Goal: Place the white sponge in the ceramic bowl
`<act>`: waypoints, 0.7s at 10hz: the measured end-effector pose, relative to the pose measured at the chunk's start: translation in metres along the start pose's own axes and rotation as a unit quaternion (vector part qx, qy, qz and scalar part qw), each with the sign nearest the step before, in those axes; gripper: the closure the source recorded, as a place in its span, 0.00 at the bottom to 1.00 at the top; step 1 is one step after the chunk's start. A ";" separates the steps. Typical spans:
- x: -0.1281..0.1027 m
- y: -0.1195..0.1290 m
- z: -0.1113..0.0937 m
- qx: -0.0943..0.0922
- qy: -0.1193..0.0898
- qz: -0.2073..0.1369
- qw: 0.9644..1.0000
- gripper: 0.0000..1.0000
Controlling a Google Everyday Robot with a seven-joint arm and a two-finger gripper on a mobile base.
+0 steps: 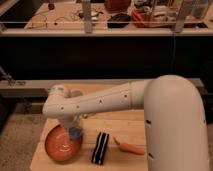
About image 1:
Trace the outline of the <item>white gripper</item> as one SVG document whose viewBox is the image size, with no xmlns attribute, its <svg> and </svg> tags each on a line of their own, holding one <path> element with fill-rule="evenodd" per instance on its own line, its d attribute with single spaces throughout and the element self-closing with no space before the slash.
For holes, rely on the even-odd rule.
<svg viewBox="0 0 213 171">
<path fill-rule="evenodd" d="M 67 117 L 60 117 L 58 119 L 60 125 L 65 128 L 69 129 L 69 137 L 72 140 L 78 139 L 83 135 L 83 129 L 77 127 L 79 125 L 79 117 L 75 116 L 67 116 Z"/>
</svg>

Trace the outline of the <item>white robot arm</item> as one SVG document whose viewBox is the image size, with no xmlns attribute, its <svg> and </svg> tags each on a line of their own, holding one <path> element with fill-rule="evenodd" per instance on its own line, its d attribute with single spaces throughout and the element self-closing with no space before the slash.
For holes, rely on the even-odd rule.
<svg viewBox="0 0 213 171">
<path fill-rule="evenodd" d="M 65 119 L 129 109 L 144 111 L 148 171 L 210 171 L 203 101 L 193 83 L 181 76 L 127 82 L 78 97 L 55 85 L 43 114 Z"/>
</svg>

